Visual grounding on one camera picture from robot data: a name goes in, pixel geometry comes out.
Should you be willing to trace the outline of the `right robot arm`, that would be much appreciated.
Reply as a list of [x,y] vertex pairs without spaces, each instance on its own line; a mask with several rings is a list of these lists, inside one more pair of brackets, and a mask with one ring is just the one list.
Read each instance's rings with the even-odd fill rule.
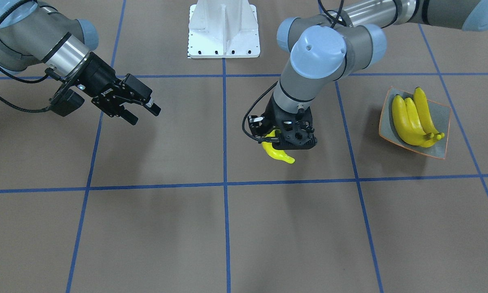
[[45,78],[61,82],[39,113],[52,111],[64,117],[80,108],[84,99],[73,91],[76,87],[103,113],[132,125],[138,118],[124,107],[126,103],[159,115],[152,90],[132,74],[118,78],[95,54],[98,43],[97,30],[86,19],[69,19],[43,1],[0,0],[0,73],[23,82],[18,73],[44,64]]

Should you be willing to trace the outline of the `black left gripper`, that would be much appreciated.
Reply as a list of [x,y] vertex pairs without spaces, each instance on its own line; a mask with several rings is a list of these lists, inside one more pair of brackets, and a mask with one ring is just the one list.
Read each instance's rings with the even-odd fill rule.
[[248,115],[247,123],[253,137],[259,137],[258,143],[278,143],[280,137],[266,136],[273,129],[283,135],[311,135],[312,115],[309,108],[302,105],[295,106],[295,112],[285,111],[277,105],[274,98],[270,98],[262,116]]

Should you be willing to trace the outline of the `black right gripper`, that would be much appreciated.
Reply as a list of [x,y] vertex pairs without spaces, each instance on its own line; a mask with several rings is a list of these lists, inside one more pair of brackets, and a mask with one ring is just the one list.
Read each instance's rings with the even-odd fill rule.
[[[93,104],[109,117],[120,117],[136,125],[138,117],[126,110],[121,99],[121,80],[115,71],[94,52],[90,52],[78,65],[75,73],[63,79],[64,82],[80,82],[82,91],[90,96]],[[152,90],[132,74],[122,80],[122,90],[129,103],[143,106],[152,115],[158,116],[161,108],[155,104]]]

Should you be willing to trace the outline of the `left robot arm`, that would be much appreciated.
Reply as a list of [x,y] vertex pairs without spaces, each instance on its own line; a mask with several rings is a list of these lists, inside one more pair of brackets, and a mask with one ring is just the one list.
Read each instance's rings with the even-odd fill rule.
[[385,55],[383,28],[406,23],[463,31],[488,30],[488,0],[361,0],[310,18],[288,18],[277,30],[289,53],[260,116],[245,114],[243,132],[276,150],[317,143],[310,105],[330,82],[368,68]]

